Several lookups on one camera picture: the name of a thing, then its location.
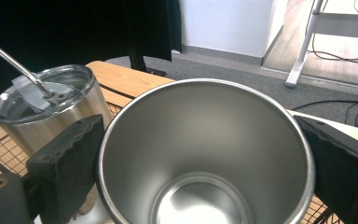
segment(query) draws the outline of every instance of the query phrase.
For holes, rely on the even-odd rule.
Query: clear plastic lid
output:
[[[43,99],[45,105],[35,105],[29,98],[33,96],[40,103],[38,97],[43,97],[41,92],[30,90],[31,94],[24,93],[26,90],[19,91],[18,85],[11,86],[0,94],[0,122],[32,122],[61,113],[80,102],[95,83],[92,71],[83,65],[54,67],[36,75],[44,82],[51,83],[49,86],[58,93],[56,99],[53,102]]]

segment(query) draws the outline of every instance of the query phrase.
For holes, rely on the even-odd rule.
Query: gray carpet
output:
[[[108,60],[108,62],[130,67],[128,57],[116,58]],[[287,109],[293,109],[300,105],[324,100],[358,101],[358,95],[356,94],[333,91],[306,84],[298,85],[295,89],[288,89],[284,86],[284,81],[282,79],[226,69],[204,63],[194,63],[176,58],[173,58],[172,63],[170,63],[160,59],[145,57],[145,63],[147,67],[165,71],[167,73],[166,77],[175,80],[209,77],[237,82],[265,93]],[[353,104],[326,103],[310,105],[298,109],[297,111],[344,123],[347,109],[351,105]],[[355,105],[349,109],[347,124],[355,126],[357,114],[358,105]]]

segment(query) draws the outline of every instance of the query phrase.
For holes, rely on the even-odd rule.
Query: wooden surface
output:
[[[353,3],[348,0],[330,0],[324,11],[356,14]],[[311,5],[312,1],[288,0],[282,34],[263,66],[290,72],[304,41]],[[358,1],[355,2],[355,6],[358,9]],[[314,43],[315,50],[327,51],[343,58],[358,58],[358,38],[316,35]],[[358,84],[358,63],[328,61],[308,53],[302,74]]]
[[[159,85],[173,81],[165,77],[156,77],[110,63],[93,62],[87,64],[87,66],[92,69],[94,75],[97,77],[98,82],[102,83],[104,86],[113,88],[116,91],[121,91],[125,94],[128,94],[131,97],[136,97],[145,91],[151,90]],[[111,102],[115,105],[119,105],[121,107],[131,101],[131,99],[128,97],[104,89],[103,96],[106,101]],[[289,112],[292,114],[307,116],[294,111]],[[358,128],[337,123],[331,120],[320,120],[358,139]],[[0,128],[0,138],[5,134],[6,133]]]

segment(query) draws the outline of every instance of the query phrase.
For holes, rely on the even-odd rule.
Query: metal straw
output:
[[[40,80],[38,77],[36,77],[32,72],[30,72],[28,69],[26,69],[24,66],[22,66],[20,63],[18,63],[16,60],[14,60],[10,55],[8,55],[6,52],[4,52],[2,49],[0,49],[0,56],[5,59],[8,63],[10,63],[13,67],[15,67],[17,70],[19,70],[23,75],[28,77],[31,82],[33,82],[36,87],[43,92],[46,98],[50,98],[53,96],[51,91],[48,89],[48,87]]]

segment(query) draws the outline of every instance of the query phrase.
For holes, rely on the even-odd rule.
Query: baseboard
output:
[[[260,65],[262,58],[257,58],[253,56],[243,55],[239,53],[226,52],[216,49],[204,49],[199,47],[192,46],[182,46],[183,54],[197,54],[201,56],[211,57],[215,59],[222,59],[238,63],[250,63]]]
[[[274,40],[272,40],[272,43],[269,45],[269,47],[268,47],[266,53],[264,54],[263,58],[261,58],[261,66],[263,66],[264,62],[266,61],[267,57],[271,53],[272,49],[274,48],[275,44],[277,43],[277,41],[278,41],[279,37],[281,36],[282,32],[283,32],[283,26],[281,27],[279,32],[275,35]]]

